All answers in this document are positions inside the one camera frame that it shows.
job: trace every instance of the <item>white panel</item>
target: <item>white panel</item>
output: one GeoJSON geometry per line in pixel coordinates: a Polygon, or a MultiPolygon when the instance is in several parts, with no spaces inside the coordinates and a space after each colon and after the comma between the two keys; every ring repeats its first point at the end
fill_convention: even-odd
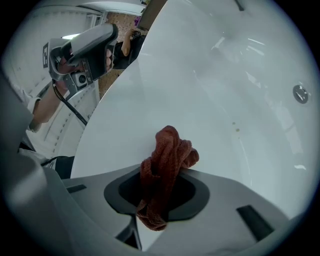
{"type": "Polygon", "coordinates": [[[132,1],[100,1],[83,4],[82,6],[100,11],[141,16],[142,11],[146,6],[140,3],[136,4],[131,2],[132,1]]]}
{"type": "MultiPolygon", "coordinates": [[[[9,80],[36,97],[51,81],[48,69],[43,68],[43,46],[51,38],[78,34],[91,27],[100,12],[73,6],[48,6],[32,11],[11,38],[1,65],[9,80]]],[[[95,87],[89,87],[74,97],[70,103],[88,119],[98,104],[95,87]]],[[[37,133],[27,134],[37,152],[47,158],[60,153],[71,156],[84,131],[75,115],[61,103],[48,123],[37,133]]]]}

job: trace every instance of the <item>drain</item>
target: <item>drain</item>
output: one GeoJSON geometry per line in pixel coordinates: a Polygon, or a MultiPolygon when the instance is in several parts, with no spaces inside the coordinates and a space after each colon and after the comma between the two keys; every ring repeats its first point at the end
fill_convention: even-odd
{"type": "Polygon", "coordinates": [[[308,101],[308,93],[305,88],[303,88],[301,85],[296,85],[293,87],[293,96],[296,99],[297,102],[301,104],[305,104],[308,101]]]}

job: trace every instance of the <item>rag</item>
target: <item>rag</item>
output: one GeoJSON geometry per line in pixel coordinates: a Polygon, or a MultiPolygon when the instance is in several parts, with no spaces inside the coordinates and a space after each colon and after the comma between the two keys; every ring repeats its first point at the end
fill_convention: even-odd
{"type": "Polygon", "coordinates": [[[190,140],[180,139],[173,126],[166,126],[155,135],[156,146],[151,157],[140,166],[142,200],[137,216],[153,231],[165,229],[171,192],[181,168],[190,168],[199,160],[190,140]]]}

